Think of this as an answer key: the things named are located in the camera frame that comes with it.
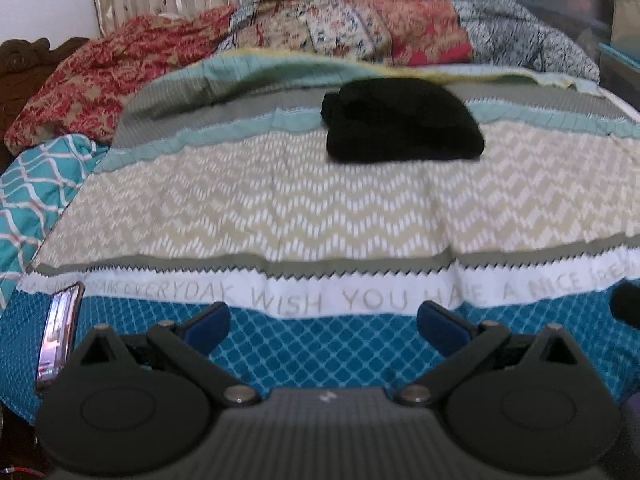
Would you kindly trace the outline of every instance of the dark wooden carving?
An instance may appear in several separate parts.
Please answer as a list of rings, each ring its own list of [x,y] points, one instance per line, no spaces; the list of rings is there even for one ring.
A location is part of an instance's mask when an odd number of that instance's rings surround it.
[[[0,44],[0,139],[27,101],[35,95],[59,63],[71,56],[87,38],[71,38],[54,50],[49,40],[30,43],[8,40]],[[0,143],[0,173],[14,160]]]

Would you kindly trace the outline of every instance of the teal lattice pattern fabric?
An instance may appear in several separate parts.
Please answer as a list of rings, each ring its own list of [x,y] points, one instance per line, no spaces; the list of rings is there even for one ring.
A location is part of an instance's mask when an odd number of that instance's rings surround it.
[[[496,308],[464,303],[456,313],[473,323],[495,319],[521,333],[538,332],[552,321],[563,324],[612,395],[624,400],[640,390],[638,330],[611,316],[609,295],[610,289]],[[33,420],[39,404],[33,379],[49,302],[47,294],[19,290],[0,319],[0,400],[27,420]],[[201,309],[187,303],[90,296],[82,301],[76,341],[99,322],[119,333],[144,332],[161,319],[184,321]],[[441,360],[419,336],[415,317],[275,319],[238,307],[231,308],[231,314],[230,333],[209,358],[263,395],[283,386],[393,390]]]
[[[0,177],[0,315],[36,250],[106,152],[78,134],[18,156]]]

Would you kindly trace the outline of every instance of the bedspread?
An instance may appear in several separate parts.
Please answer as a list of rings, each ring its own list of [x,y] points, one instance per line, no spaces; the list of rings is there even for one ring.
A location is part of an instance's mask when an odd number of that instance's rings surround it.
[[[466,103],[480,160],[327,160],[324,93],[407,74]],[[567,82],[238,50],[151,83],[0,318],[0,399],[33,416],[50,295],[77,280],[78,337],[226,301],[233,329],[210,359],[261,393],[412,380],[439,359],[415,329],[433,300],[518,332],[564,324],[624,399],[640,333],[608,297],[640,278],[640,126]]]

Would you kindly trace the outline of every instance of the black beanie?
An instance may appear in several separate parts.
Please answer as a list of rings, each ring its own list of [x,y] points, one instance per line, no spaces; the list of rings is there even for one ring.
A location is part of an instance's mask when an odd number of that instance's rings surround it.
[[[618,321],[640,330],[640,286],[622,282],[611,293],[609,309]]]
[[[348,83],[322,101],[326,149],[338,162],[478,158],[484,138],[465,105],[416,78]]]

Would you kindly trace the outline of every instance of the red floral blanket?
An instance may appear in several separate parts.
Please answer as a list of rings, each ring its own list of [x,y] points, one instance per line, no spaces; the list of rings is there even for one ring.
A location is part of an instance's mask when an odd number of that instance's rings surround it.
[[[31,98],[4,136],[18,155],[69,132],[110,144],[124,106],[142,85],[215,51],[234,7],[196,19],[139,16],[89,41],[65,59]]]
[[[407,66],[472,56],[449,0],[277,0],[218,7],[194,20],[140,16],[64,60],[4,142],[14,155],[68,132],[110,144],[122,109],[145,83],[218,48],[248,46]]]

